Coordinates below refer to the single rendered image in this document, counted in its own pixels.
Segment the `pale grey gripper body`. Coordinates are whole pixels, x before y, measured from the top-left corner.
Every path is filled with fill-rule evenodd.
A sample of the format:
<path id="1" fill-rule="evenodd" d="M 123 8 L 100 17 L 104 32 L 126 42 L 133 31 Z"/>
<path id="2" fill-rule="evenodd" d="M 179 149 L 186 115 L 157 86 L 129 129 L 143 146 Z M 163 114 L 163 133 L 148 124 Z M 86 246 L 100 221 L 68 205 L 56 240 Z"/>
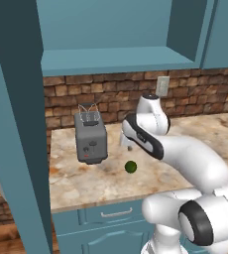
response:
<path id="1" fill-rule="evenodd" d="M 120 132 L 119 144 L 123 147 L 127 147 L 128 149 L 132 149 L 136 145 L 134 141 L 131 141 L 125 136 L 123 131 Z"/>

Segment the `green lime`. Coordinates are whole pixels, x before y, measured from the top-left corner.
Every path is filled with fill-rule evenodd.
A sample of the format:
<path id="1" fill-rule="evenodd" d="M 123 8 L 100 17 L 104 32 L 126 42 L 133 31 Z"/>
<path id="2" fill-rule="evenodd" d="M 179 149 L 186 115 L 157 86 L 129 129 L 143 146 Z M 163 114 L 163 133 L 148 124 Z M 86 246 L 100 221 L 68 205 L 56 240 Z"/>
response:
<path id="1" fill-rule="evenodd" d="M 125 170 L 129 174 L 134 174 L 137 171 L 137 164 L 134 161 L 128 161 L 125 164 Z"/>

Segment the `teal base cabinet door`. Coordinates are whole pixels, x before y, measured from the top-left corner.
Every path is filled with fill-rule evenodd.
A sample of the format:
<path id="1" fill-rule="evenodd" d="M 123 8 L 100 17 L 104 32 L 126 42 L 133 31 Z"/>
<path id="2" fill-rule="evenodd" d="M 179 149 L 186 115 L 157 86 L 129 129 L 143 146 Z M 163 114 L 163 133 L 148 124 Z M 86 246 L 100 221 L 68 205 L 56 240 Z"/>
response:
<path id="1" fill-rule="evenodd" d="M 90 240 L 81 249 L 82 254 L 141 254 L 148 239 L 148 232 L 119 230 Z"/>

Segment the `open teal cabinet door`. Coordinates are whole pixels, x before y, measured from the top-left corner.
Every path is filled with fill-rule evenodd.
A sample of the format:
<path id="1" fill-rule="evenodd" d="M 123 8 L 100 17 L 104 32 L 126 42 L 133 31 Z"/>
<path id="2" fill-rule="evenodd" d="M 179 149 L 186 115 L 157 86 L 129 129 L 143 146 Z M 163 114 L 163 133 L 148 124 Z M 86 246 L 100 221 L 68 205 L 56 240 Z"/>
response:
<path id="1" fill-rule="evenodd" d="M 0 0 L 0 186 L 27 254 L 53 254 L 36 0 Z"/>

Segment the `closed teal cabinet door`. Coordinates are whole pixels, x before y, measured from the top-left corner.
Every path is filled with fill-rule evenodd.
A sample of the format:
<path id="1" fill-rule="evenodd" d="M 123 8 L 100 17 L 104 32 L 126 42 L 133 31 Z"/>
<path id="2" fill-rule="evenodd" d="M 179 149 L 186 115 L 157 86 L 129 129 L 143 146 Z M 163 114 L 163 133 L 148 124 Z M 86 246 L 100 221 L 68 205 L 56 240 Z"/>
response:
<path id="1" fill-rule="evenodd" d="M 228 0 L 216 0 L 201 67 L 228 67 Z"/>

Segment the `grey toaster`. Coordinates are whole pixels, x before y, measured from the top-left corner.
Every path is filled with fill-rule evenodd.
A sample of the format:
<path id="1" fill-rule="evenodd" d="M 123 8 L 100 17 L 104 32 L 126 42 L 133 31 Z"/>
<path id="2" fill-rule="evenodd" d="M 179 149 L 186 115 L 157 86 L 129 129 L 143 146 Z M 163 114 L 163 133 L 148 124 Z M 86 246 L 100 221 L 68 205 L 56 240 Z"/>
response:
<path id="1" fill-rule="evenodd" d="M 97 122 L 83 123 L 74 115 L 77 159 L 87 165 L 100 164 L 108 157 L 107 131 L 101 115 Z"/>

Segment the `teal drawer front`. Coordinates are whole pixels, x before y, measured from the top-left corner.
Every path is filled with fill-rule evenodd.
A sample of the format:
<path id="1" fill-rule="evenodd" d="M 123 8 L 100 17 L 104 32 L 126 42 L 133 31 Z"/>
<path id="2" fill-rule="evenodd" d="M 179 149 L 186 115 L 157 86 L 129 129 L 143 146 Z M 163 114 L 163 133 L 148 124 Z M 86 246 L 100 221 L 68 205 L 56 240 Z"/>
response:
<path id="1" fill-rule="evenodd" d="M 116 217 L 101 217 L 100 212 L 114 213 L 119 211 L 128 210 L 130 207 L 133 207 L 133 211 L 129 214 L 116 216 Z M 102 206 L 94 206 L 90 208 L 80 209 L 78 211 L 78 220 L 79 224 L 92 224 L 92 223 L 107 223 L 117 220 L 124 220 L 127 218 L 132 218 L 137 215 L 142 214 L 142 200 L 131 200 L 125 202 L 112 203 Z"/>

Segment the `grey wall outlet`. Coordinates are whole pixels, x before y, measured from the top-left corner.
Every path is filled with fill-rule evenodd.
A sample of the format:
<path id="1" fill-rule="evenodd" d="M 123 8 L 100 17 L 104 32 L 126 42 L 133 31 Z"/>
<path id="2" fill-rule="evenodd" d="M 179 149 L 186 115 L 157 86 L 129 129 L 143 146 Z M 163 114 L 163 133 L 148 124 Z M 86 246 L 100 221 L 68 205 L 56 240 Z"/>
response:
<path id="1" fill-rule="evenodd" d="M 163 97 L 168 95 L 170 78 L 168 76 L 159 76 L 157 80 L 156 95 Z"/>

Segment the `teal wall cabinet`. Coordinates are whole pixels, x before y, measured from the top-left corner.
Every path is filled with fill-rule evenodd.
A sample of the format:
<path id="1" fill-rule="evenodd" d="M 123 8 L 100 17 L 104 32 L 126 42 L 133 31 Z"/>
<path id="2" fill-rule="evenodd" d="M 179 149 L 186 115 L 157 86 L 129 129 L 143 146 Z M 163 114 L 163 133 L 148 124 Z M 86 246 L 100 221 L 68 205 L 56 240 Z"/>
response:
<path id="1" fill-rule="evenodd" d="M 215 0 L 37 0 L 44 76 L 200 66 Z"/>

